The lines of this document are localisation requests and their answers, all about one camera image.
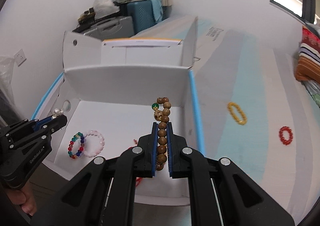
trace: gray box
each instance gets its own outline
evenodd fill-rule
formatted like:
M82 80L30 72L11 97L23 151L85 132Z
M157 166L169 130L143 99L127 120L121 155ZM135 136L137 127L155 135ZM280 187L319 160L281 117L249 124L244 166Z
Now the gray box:
M105 39L129 38L134 36L132 17L119 16L106 19L81 33L102 41Z

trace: striped pillow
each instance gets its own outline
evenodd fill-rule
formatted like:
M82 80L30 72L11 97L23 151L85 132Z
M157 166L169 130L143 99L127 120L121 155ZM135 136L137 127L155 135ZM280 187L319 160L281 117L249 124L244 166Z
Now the striped pillow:
M305 26L302 29L302 43L299 50L297 80L315 80L320 84L320 39Z

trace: human hand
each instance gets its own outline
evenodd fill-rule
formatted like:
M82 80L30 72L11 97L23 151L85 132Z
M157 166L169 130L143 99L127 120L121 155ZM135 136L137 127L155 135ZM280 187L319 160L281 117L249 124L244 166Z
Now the human hand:
M4 190L14 205L21 205L26 214L33 216L37 211L36 200L32 193L31 184L28 181L21 190Z

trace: plastic bag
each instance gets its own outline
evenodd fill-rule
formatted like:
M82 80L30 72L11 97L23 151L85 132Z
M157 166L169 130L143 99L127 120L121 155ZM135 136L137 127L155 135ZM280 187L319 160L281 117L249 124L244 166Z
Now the plastic bag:
M13 101L11 87L13 65L13 58L0 56L0 127L23 119Z
M11 102L13 102L13 92L11 87L13 64L13 58L0 56L0 89L7 94Z
M119 7L115 6L111 0L95 0L93 9L96 12L95 20L120 11Z

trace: white cardboard box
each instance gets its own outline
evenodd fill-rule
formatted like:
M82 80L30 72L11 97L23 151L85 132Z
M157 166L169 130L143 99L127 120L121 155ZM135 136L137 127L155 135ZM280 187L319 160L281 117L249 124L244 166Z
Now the white cardboard box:
M44 118L66 101L71 109L65 112L67 126L52 135L52 152L43 163L70 180L93 159L82 156L73 160L68 155L73 135L88 130L97 130L105 138L100 156L118 157L134 146L134 139L151 133L155 122L151 105L159 96L168 97L172 104L173 132L185 137L188 146L201 150L201 116L190 70L195 44L196 19L184 41L117 39L101 43L66 33L63 76L42 98L33 119ZM85 147L91 151L97 145L88 139ZM145 178L137 186L135 202L188 205L188 181L170 178L166 163L154 178Z

